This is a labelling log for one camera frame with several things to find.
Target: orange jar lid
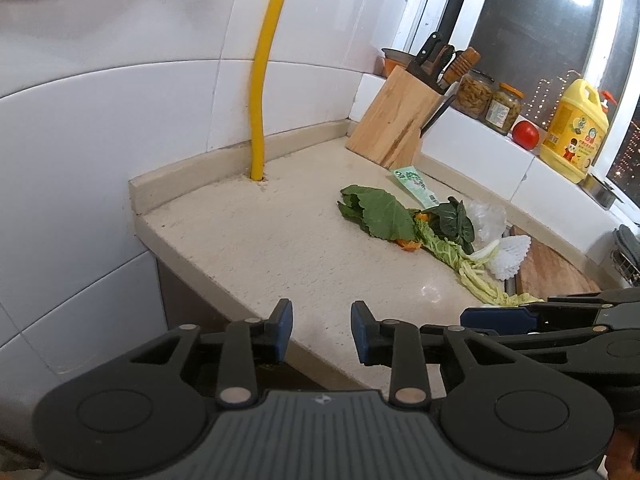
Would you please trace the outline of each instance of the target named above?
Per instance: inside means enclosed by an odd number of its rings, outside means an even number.
[[[511,85],[507,85],[507,83],[500,83],[500,88],[504,88],[505,90],[508,90],[512,94],[516,94],[520,99],[524,99],[524,94],[520,90],[515,89]]]

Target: plastic bag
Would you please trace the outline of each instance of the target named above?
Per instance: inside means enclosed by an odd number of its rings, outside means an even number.
[[[507,228],[507,211],[501,205],[489,205],[472,200],[471,204],[466,206],[466,215],[476,231],[476,251],[500,240]]]

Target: yellow plastic bottle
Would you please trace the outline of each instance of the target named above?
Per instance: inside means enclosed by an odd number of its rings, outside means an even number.
[[[540,158],[578,184],[587,175],[609,131],[596,89],[578,79],[564,92],[549,134],[540,146]]]

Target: metal bowl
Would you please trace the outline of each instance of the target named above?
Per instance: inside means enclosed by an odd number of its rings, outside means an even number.
[[[602,182],[588,174],[582,183],[584,192],[593,198],[604,210],[608,211],[618,198],[613,188],[606,182]]]

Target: leafy green vegetable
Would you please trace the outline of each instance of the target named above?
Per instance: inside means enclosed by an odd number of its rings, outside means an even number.
[[[407,209],[384,189],[348,186],[338,202],[342,216],[362,219],[371,236],[383,240],[415,240],[414,223]]]
[[[349,207],[342,202],[338,202],[338,209],[342,213],[342,216],[344,216],[345,218],[353,218],[360,221],[362,220],[362,209],[357,210],[356,208]]]
[[[460,250],[458,245],[437,237],[428,222],[414,218],[414,225],[418,240],[422,242],[424,248],[441,262],[446,263],[455,270],[460,275],[460,282],[483,303],[497,306],[518,306],[521,303],[542,301],[526,293],[519,296],[509,296],[506,292],[498,289],[497,286],[480,277],[484,270],[478,268],[482,265],[479,260],[482,258],[488,259],[487,254],[481,254],[478,261],[473,261]],[[497,247],[494,247],[490,252],[494,253],[496,249]]]
[[[429,224],[419,218],[414,218],[415,233],[425,249],[441,262],[454,270],[458,269],[462,255],[457,245],[448,240],[437,237]]]
[[[471,243],[476,234],[462,202],[450,196],[448,203],[432,207],[427,212],[431,214],[429,225],[437,237],[458,244],[466,254],[474,252]]]
[[[530,294],[508,296],[497,286],[482,279],[484,264],[498,247],[496,245],[478,251],[473,257],[468,256],[473,253],[473,225],[466,217],[464,205],[455,198],[449,197],[449,203],[429,209],[431,218],[427,222],[419,218],[423,215],[415,210],[410,213],[383,189],[349,186],[341,193],[344,203],[338,202],[338,208],[342,216],[356,221],[364,231],[377,238],[418,240],[437,259],[455,270],[460,275],[460,282],[483,303],[517,306],[542,301]]]

